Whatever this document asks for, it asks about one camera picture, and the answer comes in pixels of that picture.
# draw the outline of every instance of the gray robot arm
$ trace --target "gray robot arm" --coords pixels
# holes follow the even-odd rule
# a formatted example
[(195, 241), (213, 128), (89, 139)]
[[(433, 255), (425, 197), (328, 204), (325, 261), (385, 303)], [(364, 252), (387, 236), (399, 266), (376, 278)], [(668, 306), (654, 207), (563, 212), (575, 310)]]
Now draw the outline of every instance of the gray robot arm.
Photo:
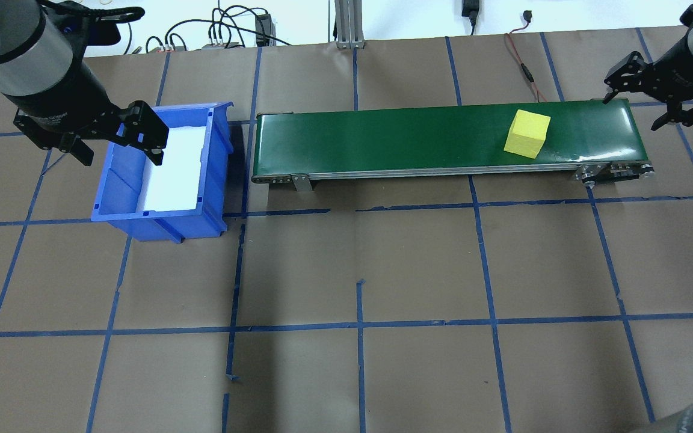
[(114, 105), (82, 61), (88, 45), (118, 42), (116, 25), (143, 13), (71, 1), (0, 0), (0, 92), (19, 108), (14, 125), (39, 148), (71, 153), (85, 165), (93, 161), (87, 139), (133, 146), (162, 164), (165, 123), (144, 101), (126, 109)]

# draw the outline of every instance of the yellow cube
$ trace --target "yellow cube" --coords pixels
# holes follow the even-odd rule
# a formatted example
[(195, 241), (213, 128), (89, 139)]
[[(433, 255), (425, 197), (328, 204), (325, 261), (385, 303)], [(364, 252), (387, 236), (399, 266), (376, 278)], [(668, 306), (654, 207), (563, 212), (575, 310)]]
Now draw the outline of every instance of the yellow cube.
[(517, 110), (507, 135), (504, 151), (534, 159), (539, 154), (544, 140), (547, 139), (547, 127), (550, 116), (522, 109)]

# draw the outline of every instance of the blue plastic bin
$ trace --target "blue plastic bin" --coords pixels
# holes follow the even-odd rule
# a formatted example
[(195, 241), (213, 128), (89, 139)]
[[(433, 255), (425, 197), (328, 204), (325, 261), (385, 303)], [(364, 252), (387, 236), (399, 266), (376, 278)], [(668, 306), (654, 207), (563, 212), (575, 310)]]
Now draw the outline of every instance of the blue plastic bin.
[(137, 212), (143, 184), (146, 156), (130, 146), (108, 146), (93, 214), (93, 221), (105, 221), (138, 241), (187, 238), (216, 238), (226, 231), (223, 222), (223, 189), (226, 165), (233, 151), (229, 141), (226, 109), (231, 102), (160, 106), (154, 111), (170, 128), (207, 126), (200, 157), (200, 186), (195, 208)]

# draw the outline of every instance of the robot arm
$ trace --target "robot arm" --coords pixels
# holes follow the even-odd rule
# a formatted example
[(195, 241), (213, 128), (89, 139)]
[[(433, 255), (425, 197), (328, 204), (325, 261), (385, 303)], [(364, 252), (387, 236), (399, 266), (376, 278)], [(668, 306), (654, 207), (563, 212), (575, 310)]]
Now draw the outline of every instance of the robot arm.
[(93, 151), (82, 139), (134, 146), (162, 164), (165, 123), (146, 102), (114, 105), (82, 61), (88, 45), (118, 42), (116, 25), (141, 16), (141, 8), (0, 0), (0, 91), (19, 108), (14, 125), (41, 149), (71, 153), (85, 165)]
[(693, 5), (682, 14), (681, 23), (689, 28), (688, 32), (659, 60), (646, 63), (640, 52), (632, 52), (604, 80), (611, 88), (604, 103), (620, 91), (642, 91), (665, 102), (667, 112), (654, 121), (652, 131), (667, 123), (693, 125), (693, 108), (684, 110), (682, 105), (693, 99)]

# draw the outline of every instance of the green conveyor belt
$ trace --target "green conveyor belt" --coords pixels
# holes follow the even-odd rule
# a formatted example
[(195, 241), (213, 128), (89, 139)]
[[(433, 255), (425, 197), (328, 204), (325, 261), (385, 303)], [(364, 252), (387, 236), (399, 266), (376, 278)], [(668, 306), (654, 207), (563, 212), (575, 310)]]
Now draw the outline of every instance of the green conveyor belt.
[[(536, 159), (504, 151), (518, 109), (549, 115)], [(575, 170), (644, 162), (626, 99), (259, 115), (253, 181)]]

